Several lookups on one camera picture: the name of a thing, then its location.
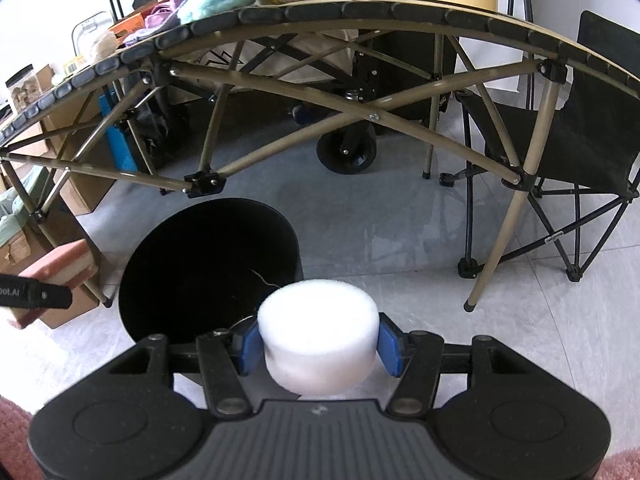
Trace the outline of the white foam cylinder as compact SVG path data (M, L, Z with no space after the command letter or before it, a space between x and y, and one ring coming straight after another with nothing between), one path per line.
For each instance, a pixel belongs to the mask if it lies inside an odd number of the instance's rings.
M380 312L362 289L305 280L268 296L257 324L271 378L299 396L333 396L372 372Z

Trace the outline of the black round trash bin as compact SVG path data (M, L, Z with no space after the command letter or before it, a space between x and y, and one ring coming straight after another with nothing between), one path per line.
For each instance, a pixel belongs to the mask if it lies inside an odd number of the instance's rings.
M297 235L283 214L247 198L208 200L165 219L134 250L119 315L134 341L161 334L190 344L253 315L302 277Z

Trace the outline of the cardboard box on floor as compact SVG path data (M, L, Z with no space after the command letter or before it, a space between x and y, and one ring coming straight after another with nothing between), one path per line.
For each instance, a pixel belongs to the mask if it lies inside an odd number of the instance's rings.
M35 221L21 223L16 214L3 214L1 272L35 278L46 284L64 285L72 291L73 301L66 309L3 307L1 322L19 330L37 320L58 328L99 304L93 294L81 288L84 281L98 284L100 277L100 255L89 243L85 230L65 206L53 209L44 226L51 230L60 246L51 248L46 237L37 230Z

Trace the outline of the blue flat panel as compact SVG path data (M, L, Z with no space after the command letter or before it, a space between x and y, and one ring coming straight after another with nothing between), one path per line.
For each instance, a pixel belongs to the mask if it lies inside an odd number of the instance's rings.
M115 92L113 90L102 90L99 97L99 107L103 117L111 113L115 105ZM111 126L106 130L106 140L110 147L115 167L118 170L137 171L138 166L134 160L129 143L124 130L119 126Z

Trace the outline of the clear snack jar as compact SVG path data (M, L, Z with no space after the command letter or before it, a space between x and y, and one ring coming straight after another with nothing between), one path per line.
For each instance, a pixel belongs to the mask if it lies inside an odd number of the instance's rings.
M28 64L6 81L9 101L15 113L21 113L42 96L42 90L34 66Z

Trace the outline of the black folding camp chair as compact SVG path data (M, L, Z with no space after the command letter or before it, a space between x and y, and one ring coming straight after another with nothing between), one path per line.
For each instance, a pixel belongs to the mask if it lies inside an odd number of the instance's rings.
M639 34L616 24L599 14L585 10L580 14L577 40L583 46L603 55L639 78ZM494 122L480 96L472 91L460 91L456 98L462 107L464 143L471 147L470 119L480 130L485 143L485 155L495 162L507 162ZM510 105L496 105L506 123L516 154L524 156L532 137L537 113ZM579 282L620 223L627 207L639 197L639 170L631 180L631 167L639 156L639 100L606 82L574 70L570 95L555 112L546 148L538 168L539 181L527 196L547 235L524 247L505 254L500 263L553 243L562 258L568 279ZM458 262L460 278L476 278L484 264L472 258L473 241L473 178L486 172L466 163L457 174L440 174L439 184L452 188L465 178L466 218L465 252ZM544 180L570 184L571 188L542 188ZM582 196L611 194L616 198L604 206L582 214ZM575 220L555 229L541 208L544 196L570 195L574 198ZM582 234L580 228L617 208L613 220L602 234L591 254L580 262ZM570 260L560 238L574 233L574 259Z

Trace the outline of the tan folding camp table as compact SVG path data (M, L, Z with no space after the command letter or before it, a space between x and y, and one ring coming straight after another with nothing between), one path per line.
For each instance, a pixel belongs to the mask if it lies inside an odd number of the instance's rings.
M518 50L523 57L520 62L479 69L471 67L451 75L426 73L418 86L373 101L343 98L308 84L294 84L279 76L255 75L231 67L215 68L194 63L194 56L198 53L223 44L242 44L245 40L272 39L281 35L298 36L304 32L321 32L326 39L335 40L342 30L359 30L366 39L389 32L418 32L432 35L435 44L452 46L457 46L465 38L474 39ZM612 58L551 30L500 13L431 0L307 0L286 6L246 6L141 41L59 84L2 130L1 165L4 170L11 171L14 164L22 159L21 146L26 142L26 131L36 122L76 96L91 93L132 73L140 74L139 82L122 96L110 114L89 125L89 137L73 157L26 156L26 164L57 169L66 176L86 174L178 191L191 197L211 196L220 193L234 174L296 145L357 122L380 125L465 159L499 177L513 192L495 245L465 301L465 310L472 311L496 267L509 257L506 246L524 203L537 184L540 164L548 151L556 103L568 70L577 70L600 80L631 99L638 98L638 77ZM469 88L484 91L491 81L525 75L544 78L544 91L524 154L518 154L505 126L496 129L504 154L503 159L498 160L451 140L432 127L420 126L397 115L399 107L424 100L435 101L445 93L459 93ZM188 80L219 82L223 92L255 90L299 100L325 108L328 116L218 170L201 169L180 180L160 177L152 172L118 172L88 164L86 158L94 144L115 122L119 122L155 89L170 85L178 87Z

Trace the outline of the black folding wagon cart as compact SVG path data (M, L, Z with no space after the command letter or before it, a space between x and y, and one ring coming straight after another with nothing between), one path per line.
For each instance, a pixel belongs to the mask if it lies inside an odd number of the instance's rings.
M326 80L274 80L297 100L298 130L283 140L290 148L307 139L336 174L360 174L378 154L376 134L390 129L427 142L452 89L457 53L432 25L446 22L441 6L408 0L307 0L287 4L278 15L288 25L279 50L294 70L311 66Z

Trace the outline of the orange cardboard box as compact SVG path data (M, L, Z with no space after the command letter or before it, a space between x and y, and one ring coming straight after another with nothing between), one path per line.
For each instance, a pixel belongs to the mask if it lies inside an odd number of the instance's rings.
M134 12L110 27L118 43L122 46L134 44L139 40L152 36L169 18L171 10L162 6Z

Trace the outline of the teal plush toy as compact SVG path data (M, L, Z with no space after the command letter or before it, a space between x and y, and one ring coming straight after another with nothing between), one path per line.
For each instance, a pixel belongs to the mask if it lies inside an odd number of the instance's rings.
M255 0L184 0L178 5L177 10L171 13L164 25L174 28L242 8L242 6L250 6L254 2Z

